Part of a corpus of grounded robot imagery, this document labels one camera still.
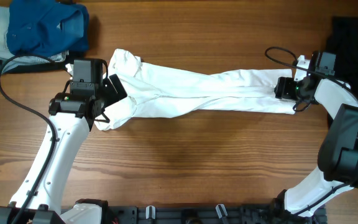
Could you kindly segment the white t-shirt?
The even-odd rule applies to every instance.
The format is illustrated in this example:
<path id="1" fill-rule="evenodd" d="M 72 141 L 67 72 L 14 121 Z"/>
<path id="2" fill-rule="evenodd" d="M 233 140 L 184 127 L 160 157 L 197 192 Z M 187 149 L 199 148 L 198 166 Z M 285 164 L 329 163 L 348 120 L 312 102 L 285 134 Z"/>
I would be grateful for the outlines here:
<path id="1" fill-rule="evenodd" d="M 108 123 L 95 121 L 101 131 L 116 129 L 131 118 L 175 118 L 196 110 L 250 111 L 294 114 L 294 101 L 279 100 L 274 88 L 290 69 L 232 70 L 205 75 L 142 62 L 116 49 L 108 70 L 120 79 L 127 97 L 108 106 Z"/>

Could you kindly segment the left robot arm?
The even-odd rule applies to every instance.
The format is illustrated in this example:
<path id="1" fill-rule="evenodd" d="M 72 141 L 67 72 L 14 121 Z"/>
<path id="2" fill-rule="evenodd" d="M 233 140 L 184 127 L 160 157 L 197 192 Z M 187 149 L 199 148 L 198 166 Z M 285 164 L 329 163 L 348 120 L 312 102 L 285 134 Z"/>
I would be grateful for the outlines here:
<path id="1" fill-rule="evenodd" d="M 23 183 L 5 207 L 0 223 L 113 223 L 105 200 L 80 199 L 62 212 L 62 197 L 74 159 L 94 122 L 109 123 L 105 109 L 127 93 L 103 59 L 73 63 L 73 74 L 62 92 L 50 100 L 49 117 L 27 106 L 47 123 L 44 140 Z"/>

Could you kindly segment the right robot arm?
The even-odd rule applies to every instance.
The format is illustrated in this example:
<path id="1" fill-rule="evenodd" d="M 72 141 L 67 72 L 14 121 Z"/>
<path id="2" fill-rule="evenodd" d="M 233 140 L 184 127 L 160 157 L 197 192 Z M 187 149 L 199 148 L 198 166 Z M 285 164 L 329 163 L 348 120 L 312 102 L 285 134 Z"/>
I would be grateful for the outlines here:
<path id="1" fill-rule="evenodd" d="M 316 168 L 298 185 L 283 190 L 271 205 L 273 216 L 282 222 L 312 217 L 335 196 L 358 189 L 358 97 L 334 74 L 336 55 L 315 51 L 305 67 L 296 57 L 289 66 L 303 75 L 280 77 L 276 98 L 298 105 L 322 105 L 333 119 L 319 149 Z"/>

